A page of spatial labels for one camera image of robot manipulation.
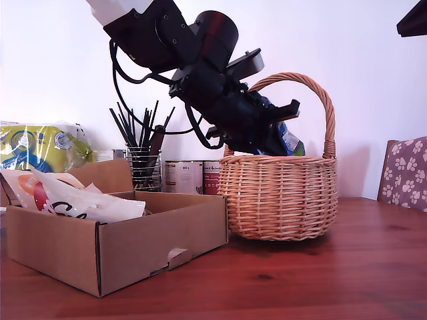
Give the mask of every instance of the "yellow packaging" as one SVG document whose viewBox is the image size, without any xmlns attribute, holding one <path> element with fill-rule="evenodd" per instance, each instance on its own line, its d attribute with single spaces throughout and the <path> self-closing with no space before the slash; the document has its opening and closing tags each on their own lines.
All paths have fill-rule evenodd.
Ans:
<svg viewBox="0 0 427 320">
<path fill-rule="evenodd" d="M 0 142 L 3 169 L 60 173 L 92 161 L 87 143 L 54 126 L 4 125 Z"/>
</svg>

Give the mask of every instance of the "pencil holder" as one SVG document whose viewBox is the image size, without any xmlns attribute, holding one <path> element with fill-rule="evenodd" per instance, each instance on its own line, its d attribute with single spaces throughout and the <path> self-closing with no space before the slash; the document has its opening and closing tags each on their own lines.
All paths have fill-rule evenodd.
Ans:
<svg viewBox="0 0 427 320">
<path fill-rule="evenodd" d="M 127 147 L 126 158 L 132 173 L 133 190 L 161 192 L 161 151 L 149 155 L 147 147 Z"/>
</svg>

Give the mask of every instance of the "black cable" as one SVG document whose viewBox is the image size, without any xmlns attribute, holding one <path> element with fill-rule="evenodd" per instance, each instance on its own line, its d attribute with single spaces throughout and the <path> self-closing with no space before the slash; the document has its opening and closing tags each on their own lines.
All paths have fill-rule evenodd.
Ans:
<svg viewBox="0 0 427 320">
<path fill-rule="evenodd" d="M 113 61 L 113 66 L 117 70 L 117 72 L 120 74 L 120 77 L 125 79 L 127 82 L 133 83 L 135 85 L 140 85 L 147 79 L 154 79 L 156 81 L 165 83 L 166 85 L 174 85 L 177 83 L 177 81 L 168 79 L 167 77 L 164 77 L 162 75 L 158 75 L 157 73 L 148 73 L 144 78 L 142 79 L 134 79 L 131 78 L 129 75 L 126 74 L 125 71 L 120 67 L 119 61 L 117 60 L 117 49 L 118 46 L 113 42 L 113 39 L 109 41 L 109 52 L 111 60 Z"/>
<path fill-rule="evenodd" d="M 197 135 L 197 138 L 199 138 L 199 141 L 202 145 L 204 145 L 206 148 L 211 150 L 221 149 L 224 145 L 224 135 L 220 135 L 220 142 L 218 142 L 217 145 L 210 145 L 210 143 L 207 141 L 206 137 L 204 136 L 203 132 L 200 130 L 199 124 L 195 121 L 195 117 L 193 114 L 193 110 L 191 110 L 191 106 L 187 103 L 185 104 L 185 111 L 187 112 L 187 116 L 189 119 L 189 122 L 193 126 L 195 135 Z"/>
<path fill-rule="evenodd" d="M 119 66 L 119 63 L 118 63 L 118 61 L 117 61 L 117 59 L 115 59 L 116 58 L 116 54 L 117 54 L 117 46 L 114 46 L 114 45 L 111 45 L 111 42 L 112 42 L 112 40 L 110 41 L 110 56 L 111 56 L 111 60 L 113 61 L 113 83 L 114 83 L 114 88 L 115 88 L 115 91 L 117 92 L 117 95 L 118 95 L 118 97 L 119 97 L 119 100 L 120 100 L 120 102 L 121 102 L 121 104 L 123 105 L 123 107 L 125 108 L 125 110 L 131 115 L 131 117 L 133 118 L 133 119 L 135 119 L 135 121 L 137 122 L 137 123 L 139 123 L 143 128 L 144 128 L 144 130 L 148 130 L 149 132 L 158 132 L 158 133 L 162 133 L 162 134 L 164 134 L 164 135 L 185 135 L 186 133 L 190 133 L 190 132 L 192 132 L 193 130 L 194 130 L 194 126 L 191 128 L 191 129 L 188 129 L 188 130 L 185 130 L 185 131 L 166 131 L 166 132 L 162 132 L 162 130 L 159 130 L 159 129 L 152 129 L 152 128 L 150 128 L 150 127 L 147 127 L 147 126 L 145 126 L 144 125 L 144 123 L 141 121 L 141 120 L 139 120 L 138 119 L 138 117 L 136 116 L 136 115 L 134 115 L 133 114 L 133 112 L 129 109 L 129 107 L 126 105 L 126 102 L 125 102 L 125 100 L 124 100 L 124 98 L 123 98 L 123 96 L 121 95 L 121 92 L 120 92 L 120 88 L 119 88 L 119 84 L 118 84 L 118 82 L 117 82 L 117 73 L 116 72 L 119 72 L 118 71 L 118 69 L 117 69 L 117 67 L 119 67 L 120 68 L 120 70 L 121 70 L 121 72 L 123 73 L 123 75 L 125 75 L 125 77 L 123 77 L 123 75 L 122 74 L 120 74 L 120 72 L 119 72 L 119 74 L 125 79 L 125 80 L 127 80 L 126 78 L 129 78 L 129 79 L 131 79 L 132 81 L 142 81 L 142 82 L 140 82 L 140 83 L 143 83 L 146 79 L 149 79 L 149 77 L 151 77 L 152 79 L 155 79 L 155 80 L 157 80 L 157 81 L 159 81 L 158 79 L 156 79 L 156 77 L 154 77 L 154 76 L 156 76 L 156 75 L 153 75 L 153 74 L 149 74 L 149 75 L 146 75 L 143 79 L 141 79 L 141 80 L 135 80 L 135 79 L 132 79 L 131 77 L 129 77 L 128 75 L 126 75 L 126 73 L 123 71 L 123 69 L 121 69 L 121 67 Z M 197 122 L 197 126 L 201 123 L 201 120 L 203 119 L 203 115 L 200 115 L 200 118 L 199 118 L 199 120 L 198 120 L 198 122 Z"/>
</svg>

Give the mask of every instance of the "purple patterned cushion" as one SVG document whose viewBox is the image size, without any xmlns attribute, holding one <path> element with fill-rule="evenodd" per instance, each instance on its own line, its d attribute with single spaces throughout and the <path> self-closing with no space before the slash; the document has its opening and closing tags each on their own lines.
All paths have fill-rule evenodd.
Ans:
<svg viewBox="0 0 427 320">
<path fill-rule="evenodd" d="M 393 143 L 380 201 L 427 212 L 427 137 Z"/>
</svg>

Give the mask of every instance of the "wicker basket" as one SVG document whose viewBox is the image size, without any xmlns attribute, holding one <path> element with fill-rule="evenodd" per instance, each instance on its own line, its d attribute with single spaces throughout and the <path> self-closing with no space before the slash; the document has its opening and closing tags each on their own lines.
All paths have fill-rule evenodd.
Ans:
<svg viewBox="0 0 427 320">
<path fill-rule="evenodd" d="M 221 159 L 219 194 L 228 200 L 230 229 L 248 239 L 300 241 L 323 235 L 334 222 L 336 188 L 335 114 L 329 95 L 299 73 L 278 73 L 258 81 L 260 90 L 278 81 L 307 85 L 326 111 L 323 157 L 234 156 Z"/>
</svg>

